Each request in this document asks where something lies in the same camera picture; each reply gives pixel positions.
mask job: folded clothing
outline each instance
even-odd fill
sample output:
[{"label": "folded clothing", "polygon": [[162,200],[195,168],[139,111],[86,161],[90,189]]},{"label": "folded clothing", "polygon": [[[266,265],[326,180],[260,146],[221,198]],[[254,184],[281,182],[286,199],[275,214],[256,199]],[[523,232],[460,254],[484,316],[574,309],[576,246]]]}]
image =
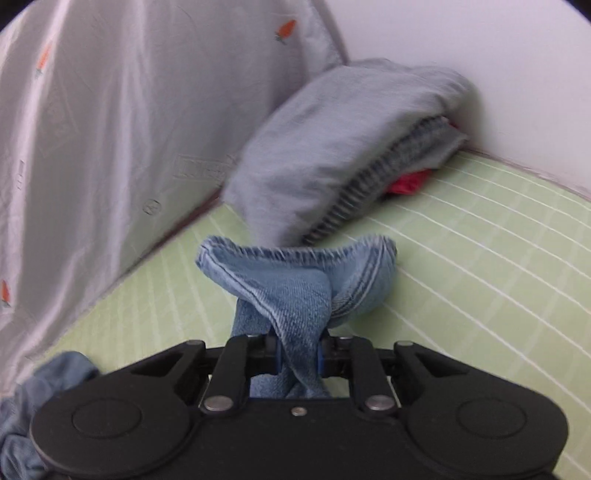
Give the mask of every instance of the folded clothing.
[{"label": "folded clothing", "polygon": [[392,145],[367,168],[357,173],[339,193],[322,220],[303,236],[314,245],[336,231],[343,222],[365,213],[393,180],[425,168],[439,168],[465,141],[466,136],[440,116],[421,121],[402,140]]},{"label": "folded clothing", "polygon": [[441,67],[384,59],[336,67],[291,97],[251,138],[223,198],[257,244],[299,245],[360,171],[422,120],[458,107],[468,88],[460,74]]}]

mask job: green striped mattress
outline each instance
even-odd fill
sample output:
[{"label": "green striped mattress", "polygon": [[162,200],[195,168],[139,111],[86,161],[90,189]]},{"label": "green striped mattress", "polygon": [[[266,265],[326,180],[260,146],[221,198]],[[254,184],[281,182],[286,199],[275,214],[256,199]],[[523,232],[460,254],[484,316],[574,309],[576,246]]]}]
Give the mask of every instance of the green striped mattress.
[{"label": "green striped mattress", "polygon": [[[398,247],[391,295],[337,333],[384,348],[413,340],[550,396],[570,420],[558,474],[589,480],[590,212],[551,183],[460,153],[421,193],[377,204],[324,242],[382,233]],[[48,356],[75,349],[110,371],[189,338],[223,345],[235,299],[194,264],[208,235],[249,244],[240,218],[218,207],[97,302]]]}]

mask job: orange carrot pattern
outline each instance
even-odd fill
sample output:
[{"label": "orange carrot pattern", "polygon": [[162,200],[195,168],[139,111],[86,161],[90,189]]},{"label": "orange carrot pattern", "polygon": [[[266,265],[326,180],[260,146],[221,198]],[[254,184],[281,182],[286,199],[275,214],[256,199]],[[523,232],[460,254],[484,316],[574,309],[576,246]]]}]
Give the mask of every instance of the orange carrot pattern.
[{"label": "orange carrot pattern", "polygon": [[280,26],[279,30],[275,32],[275,39],[281,43],[285,43],[285,39],[291,37],[291,34],[296,27],[296,23],[297,22],[295,20],[289,20],[289,22]]},{"label": "orange carrot pattern", "polygon": [[6,280],[2,280],[2,303],[5,307],[10,306],[10,292],[8,291]]},{"label": "orange carrot pattern", "polygon": [[43,73],[43,68],[45,68],[45,65],[47,64],[47,59],[49,58],[49,54],[51,53],[51,42],[49,42],[45,48],[43,49],[43,52],[41,53],[41,56],[39,57],[39,61],[37,62],[37,75],[40,75]]}]

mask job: blue cloth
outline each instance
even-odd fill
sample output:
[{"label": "blue cloth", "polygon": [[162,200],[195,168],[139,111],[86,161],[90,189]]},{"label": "blue cloth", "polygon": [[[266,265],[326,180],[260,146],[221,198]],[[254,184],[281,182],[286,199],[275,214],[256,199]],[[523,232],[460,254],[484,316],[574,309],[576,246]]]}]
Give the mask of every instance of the blue cloth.
[{"label": "blue cloth", "polygon": [[280,375],[252,379],[251,396],[327,397],[317,373],[322,331],[367,313],[392,287],[396,247],[383,236],[337,249],[239,247],[210,237],[197,266],[238,297],[232,335],[267,333],[283,346]]},{"label": "blue cloth", "polygon": [[13,397],[0,400],[0,478],[38,480],[47,473],[28,437],[33,415],[56,393],[97,374],[84,355],[64,352],[39,367]]}]

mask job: light blue denim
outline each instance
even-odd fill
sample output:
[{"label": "light blue denim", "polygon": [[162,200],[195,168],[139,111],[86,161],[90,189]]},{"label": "light blue denim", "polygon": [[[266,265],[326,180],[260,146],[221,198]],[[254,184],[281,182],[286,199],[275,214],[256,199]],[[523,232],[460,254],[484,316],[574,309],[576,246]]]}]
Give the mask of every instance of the light blue denim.
[{"label": "light blue denim", "polygon": [[63,352],[17,386],[13,397],[0,400],[0,478],[38,480],[47,474],[28,436],[33,415],[56,393],[97,374],[81,353]]},{"label": "light blue denim", "polygon": [[329,396],[317,373],[322,331],[370,312],[392,288],[396,247],[368,236],[336,249],[239,247],[213,236],[197,266],[238,297],[232,335],[275,329],[283,346],[280,375],[252,379],[251,397]]}]

